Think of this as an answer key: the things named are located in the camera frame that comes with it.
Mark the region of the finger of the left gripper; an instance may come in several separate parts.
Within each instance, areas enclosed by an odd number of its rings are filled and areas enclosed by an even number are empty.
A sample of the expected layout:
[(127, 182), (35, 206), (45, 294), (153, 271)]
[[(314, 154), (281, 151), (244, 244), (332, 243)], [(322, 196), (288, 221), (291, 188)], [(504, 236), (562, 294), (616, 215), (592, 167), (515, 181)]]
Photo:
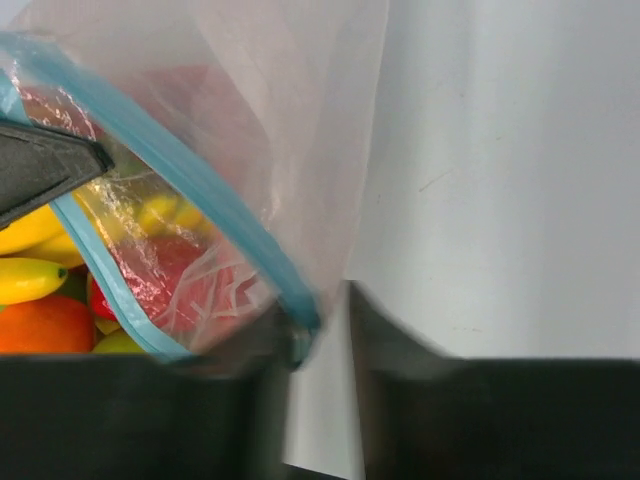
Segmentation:
[(99, 143), (61, 130), (1, 122), (1, 227), (114, 168)]

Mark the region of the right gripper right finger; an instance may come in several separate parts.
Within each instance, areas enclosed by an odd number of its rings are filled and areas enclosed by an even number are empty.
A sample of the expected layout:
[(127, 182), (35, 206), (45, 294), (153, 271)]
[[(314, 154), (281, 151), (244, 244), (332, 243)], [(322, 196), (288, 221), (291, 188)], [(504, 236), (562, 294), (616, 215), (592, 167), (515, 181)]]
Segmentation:
[(348, 303), (367, 478), (638, 477), (637, 361), (448, 356), (355, 282)]

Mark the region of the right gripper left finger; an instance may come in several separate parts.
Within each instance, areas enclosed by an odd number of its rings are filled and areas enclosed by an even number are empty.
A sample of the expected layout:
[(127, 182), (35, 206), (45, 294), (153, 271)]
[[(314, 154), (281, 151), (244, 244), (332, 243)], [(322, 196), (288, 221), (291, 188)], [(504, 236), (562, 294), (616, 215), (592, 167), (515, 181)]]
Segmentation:
[(5, 479), (284, 479), (292, 371), (309, 342), (278, 305), (206, 354), (1, 360)]

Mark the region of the clear zip top bag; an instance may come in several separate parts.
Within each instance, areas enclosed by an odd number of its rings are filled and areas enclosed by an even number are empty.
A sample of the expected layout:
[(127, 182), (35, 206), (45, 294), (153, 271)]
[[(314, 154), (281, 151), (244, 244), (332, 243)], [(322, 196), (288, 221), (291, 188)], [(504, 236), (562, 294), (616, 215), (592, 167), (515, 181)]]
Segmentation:
[(309, 337), (355, 238), (385, 1), (33, 1), (1, 31), (1, 114), (100, 142), (115, 166), (53, 203), (104, 294), (108, 247), (159, 194), (204, 215)]

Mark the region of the orange fruit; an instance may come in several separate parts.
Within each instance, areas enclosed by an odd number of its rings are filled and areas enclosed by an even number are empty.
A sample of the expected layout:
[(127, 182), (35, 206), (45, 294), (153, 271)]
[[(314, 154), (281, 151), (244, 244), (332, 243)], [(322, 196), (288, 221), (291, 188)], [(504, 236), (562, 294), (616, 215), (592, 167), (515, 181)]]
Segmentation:
[(2, 354), (89, 353), (95, 326), (88, 307), (50, 295), (1, 308)]

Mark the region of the green apple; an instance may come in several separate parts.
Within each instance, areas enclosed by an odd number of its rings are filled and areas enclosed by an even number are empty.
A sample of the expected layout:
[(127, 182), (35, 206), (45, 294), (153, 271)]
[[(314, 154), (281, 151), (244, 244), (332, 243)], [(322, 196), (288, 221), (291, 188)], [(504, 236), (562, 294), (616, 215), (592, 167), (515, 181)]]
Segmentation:
[(122, 329), (104, 336), (92, 352), (95, 354), (145, 354), (145, 350)]

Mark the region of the red bell pepper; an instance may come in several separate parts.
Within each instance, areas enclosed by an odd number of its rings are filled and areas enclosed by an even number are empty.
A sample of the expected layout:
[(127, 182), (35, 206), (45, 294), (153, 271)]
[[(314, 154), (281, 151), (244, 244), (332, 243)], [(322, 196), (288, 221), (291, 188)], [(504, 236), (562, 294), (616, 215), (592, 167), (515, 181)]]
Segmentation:
[(95, 313), (132, 331), (157, 350), (169, 349), (164, 334), (183, 348), (200, 351), (253, 320), (273, 293), (225, 240), (161, 234), (108, 247), (124, 291), (104, 294), (91, 281)]

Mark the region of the small yellow banana bunch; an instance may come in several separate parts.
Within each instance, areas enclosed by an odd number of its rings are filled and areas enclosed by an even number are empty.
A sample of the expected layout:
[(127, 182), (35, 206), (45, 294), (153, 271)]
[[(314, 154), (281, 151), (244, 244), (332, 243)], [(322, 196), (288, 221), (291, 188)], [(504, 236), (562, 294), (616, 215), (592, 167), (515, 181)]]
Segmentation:
[(204, 222), (204, 215), (187, 200), (159, 194), (142, 202), (136, 220), (148, 236), (165, 233), (195, 232)]

